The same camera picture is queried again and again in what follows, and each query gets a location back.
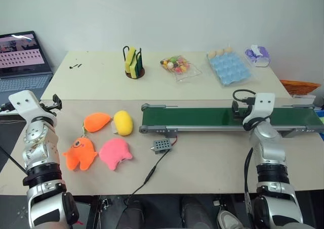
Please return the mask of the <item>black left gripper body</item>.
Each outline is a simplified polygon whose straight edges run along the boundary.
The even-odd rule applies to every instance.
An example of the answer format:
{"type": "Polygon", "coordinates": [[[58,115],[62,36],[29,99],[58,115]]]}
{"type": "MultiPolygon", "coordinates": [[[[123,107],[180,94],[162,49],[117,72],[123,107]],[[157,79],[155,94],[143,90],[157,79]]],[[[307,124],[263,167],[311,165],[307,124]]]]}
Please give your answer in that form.
{"type": "Polygon", "coordinates": [[[48,112],[48,113],[52,114],[55,117],[57,116],[57,114],[52,111],[53,109],[56,109],[57,108],[57,103],[54,103],[53,105],[50,105],[50,106],[46,106],[44,103],[40,103],[39,105],[41,106],[41,108],[45,112],[48,112]]]}

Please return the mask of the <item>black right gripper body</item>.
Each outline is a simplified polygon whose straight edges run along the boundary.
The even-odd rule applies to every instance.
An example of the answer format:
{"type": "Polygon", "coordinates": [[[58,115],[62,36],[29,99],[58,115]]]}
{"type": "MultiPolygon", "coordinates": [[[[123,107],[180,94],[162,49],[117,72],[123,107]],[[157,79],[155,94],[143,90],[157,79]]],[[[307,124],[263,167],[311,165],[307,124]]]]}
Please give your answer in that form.
{"type": "Polygon", "coordinates": [[[252,108],[255,104],[255,98],[254,97],[247,97],[244,99],[241,99],[240,102],[245,103],[248,105],[248,107],[246,109],[243,110],[242,115],[240,115],[240,119],[243,120],[245,119],[247,116],[250,115],[250,113],[252,112],[252,108]]]}

